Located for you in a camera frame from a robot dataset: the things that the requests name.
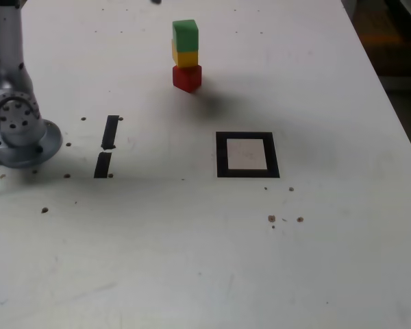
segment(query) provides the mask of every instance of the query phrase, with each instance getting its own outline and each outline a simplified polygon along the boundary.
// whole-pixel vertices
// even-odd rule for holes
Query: black tape
[[[109,115],[105,125],[105,132],[103,133],[101,147],[106,149],[115,149],[114,139],[116,139],[117,124],[119,123],[118,115]]]
[[[108,169],[110,168],[111,153],[101,152],[97,157],[95,169],[95,178],[107,178]]]

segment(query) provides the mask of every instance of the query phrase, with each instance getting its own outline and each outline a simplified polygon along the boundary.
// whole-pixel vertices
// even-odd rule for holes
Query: white table
[[[172,86],[178,19],[196,95]],[[72,145],[0,167],[0,328],[411,328],[411,145],[339,1],[31,0],[23,20]],[[224,131],[272,132],[281,178],[217,178]]]

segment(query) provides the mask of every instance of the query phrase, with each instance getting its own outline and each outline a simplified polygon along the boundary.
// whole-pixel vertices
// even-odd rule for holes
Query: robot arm
[[[43,120],[23,59],[19,0],[0,0],[0,163],[38,165],[59,150],[59,128]]]

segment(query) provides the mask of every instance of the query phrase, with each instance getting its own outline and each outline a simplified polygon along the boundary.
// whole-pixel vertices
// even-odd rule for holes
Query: square frame
[[[228,169],[227,139],[261,139],[265,152],[266,170]],[[216,165],[218,177],[280,178],[272,132],[216,132]]]

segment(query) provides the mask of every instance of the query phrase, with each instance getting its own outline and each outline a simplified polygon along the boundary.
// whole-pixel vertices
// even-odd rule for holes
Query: toy block
[[[201,86],[202,68],[197,65],[187,69],[174,66],[172,69],[173,85],[187,93],[192,93]]]
[[[176,65],[183,69],[198,65],[198,51],[189,51],[187,53],[179,53],[175,49],[175,44],[172,40],[172,58]]]
[[[172,22],[173,43],[177,52],[198,51],[199,31],[193,19]]]

